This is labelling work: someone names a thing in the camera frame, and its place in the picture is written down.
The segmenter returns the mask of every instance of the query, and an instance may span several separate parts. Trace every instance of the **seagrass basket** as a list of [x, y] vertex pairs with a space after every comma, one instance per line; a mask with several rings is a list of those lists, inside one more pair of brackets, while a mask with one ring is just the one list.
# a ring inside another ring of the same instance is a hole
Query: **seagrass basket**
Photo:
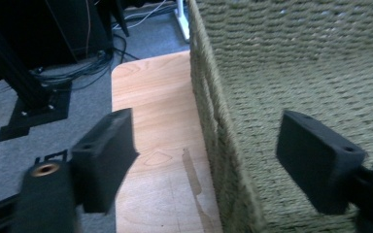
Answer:
[[284, 109], [368, 152], [373, 1], [189, 0], [191, 76], [224, 232], [354, 232], [323, 216], [279, 164]]

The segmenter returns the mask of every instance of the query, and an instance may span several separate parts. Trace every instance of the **black pole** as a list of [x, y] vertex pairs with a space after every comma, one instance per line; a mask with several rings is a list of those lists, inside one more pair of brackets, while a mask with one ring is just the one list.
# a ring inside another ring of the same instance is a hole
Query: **black pole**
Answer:
[[48, 105], [50, 94], [31, 75], [0, 33], [0, 76], [29, 109]]

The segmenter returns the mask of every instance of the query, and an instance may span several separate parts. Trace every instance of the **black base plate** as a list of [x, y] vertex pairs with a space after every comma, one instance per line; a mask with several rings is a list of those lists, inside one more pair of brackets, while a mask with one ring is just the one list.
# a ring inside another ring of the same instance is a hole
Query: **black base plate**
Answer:
[[[65, 83], [56, 88], [71, 89], [71, 84]], [[45, 108], [34, 110], [27, 109], [17, 99], [9, 124], [0, 129], [0, 142], [26, 136], [30, 127], [68, 118], [70, 98], [70, 91], [54, 92]]]

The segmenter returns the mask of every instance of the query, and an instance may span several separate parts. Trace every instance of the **wooden floor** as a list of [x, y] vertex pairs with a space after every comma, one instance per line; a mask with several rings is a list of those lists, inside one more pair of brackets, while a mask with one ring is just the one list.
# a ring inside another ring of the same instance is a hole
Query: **wooden floor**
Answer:
[[221, 232], [189, 70], [181, 52], [113, 72], [113, 110], [133, 108], [140, 152], [119, 190], [118, 232]]

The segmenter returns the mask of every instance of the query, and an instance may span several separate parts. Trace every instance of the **metal leg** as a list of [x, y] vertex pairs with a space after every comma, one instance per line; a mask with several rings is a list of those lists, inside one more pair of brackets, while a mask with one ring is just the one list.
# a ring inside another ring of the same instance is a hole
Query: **metal leg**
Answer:
[[189, 25], [187, 18], [184, 14], [184, 0], [177, 0], [178, 9], [175, 10], [175, 16], [180, 24], [181, 31], [183, 32], [186, 42], [189, 43]]

